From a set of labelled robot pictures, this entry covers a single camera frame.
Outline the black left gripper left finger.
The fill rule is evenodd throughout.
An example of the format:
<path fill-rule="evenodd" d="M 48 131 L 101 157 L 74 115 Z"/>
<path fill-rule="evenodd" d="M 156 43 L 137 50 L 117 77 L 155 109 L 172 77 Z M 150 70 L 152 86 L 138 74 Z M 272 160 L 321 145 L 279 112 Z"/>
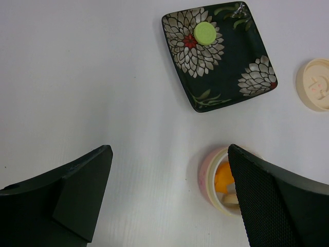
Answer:
<path fill-rule="evenodd" d="M 87 246 L 93 240 L 113 151 L 103 145 L 1 189 L 1 246 Z"/>

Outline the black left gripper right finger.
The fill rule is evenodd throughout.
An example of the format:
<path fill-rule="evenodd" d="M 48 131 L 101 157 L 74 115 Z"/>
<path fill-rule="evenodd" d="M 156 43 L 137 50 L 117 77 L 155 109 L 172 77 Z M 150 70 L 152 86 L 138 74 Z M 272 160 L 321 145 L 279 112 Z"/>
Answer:
<path fill-rule="evenodd" d="M 231 173 L 250 246 L 328 246 L 328 185 L 232 144 Z"/>

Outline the small white oval snack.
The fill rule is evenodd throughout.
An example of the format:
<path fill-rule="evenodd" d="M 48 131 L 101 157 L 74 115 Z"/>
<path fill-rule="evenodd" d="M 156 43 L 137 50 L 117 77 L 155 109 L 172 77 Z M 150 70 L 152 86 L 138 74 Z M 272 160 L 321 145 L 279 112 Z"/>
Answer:
<path fill-rule="evenodd" d="M 226 206 L 238 206 L 239 201 L 235 193 L 225 194 L 222 198 L 222 203 Z"/>

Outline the orange fish shaped snack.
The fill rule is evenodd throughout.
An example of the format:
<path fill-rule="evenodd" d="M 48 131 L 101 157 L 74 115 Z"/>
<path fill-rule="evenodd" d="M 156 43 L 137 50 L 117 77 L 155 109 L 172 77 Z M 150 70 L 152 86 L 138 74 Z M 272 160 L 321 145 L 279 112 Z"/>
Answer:
<path fill-rule="evenodd" d="M 229 162 L 224 162 L 216 170 L 214 188 L 216 192 L 228 193 L 227 186 L 234 183 Z"/>

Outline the green round cookie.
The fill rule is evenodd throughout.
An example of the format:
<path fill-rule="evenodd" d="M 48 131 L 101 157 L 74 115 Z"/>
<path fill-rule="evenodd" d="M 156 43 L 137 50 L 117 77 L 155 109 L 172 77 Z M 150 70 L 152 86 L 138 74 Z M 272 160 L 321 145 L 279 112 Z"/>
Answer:
<path fill-rule="evenodd" d="M 200 45 L 210 45 L 216 39 L 216 30 L 211 23 L 200 22 L 195 26 L 193 35 Z"/>

